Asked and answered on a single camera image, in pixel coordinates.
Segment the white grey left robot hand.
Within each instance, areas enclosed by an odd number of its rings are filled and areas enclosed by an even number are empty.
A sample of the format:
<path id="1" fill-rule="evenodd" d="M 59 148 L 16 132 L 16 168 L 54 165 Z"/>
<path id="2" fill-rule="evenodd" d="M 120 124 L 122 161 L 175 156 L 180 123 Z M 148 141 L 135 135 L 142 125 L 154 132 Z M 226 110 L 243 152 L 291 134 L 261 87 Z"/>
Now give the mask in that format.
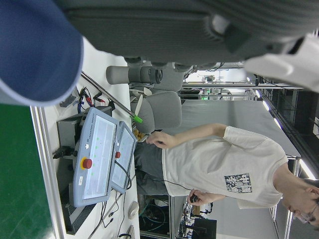
<path id="1" fill-rule="evenodd" d="M 316 0 L 58 0 L 98 50 L 156 66 L 244 62 L 247 72 L 319 90 Z"/>

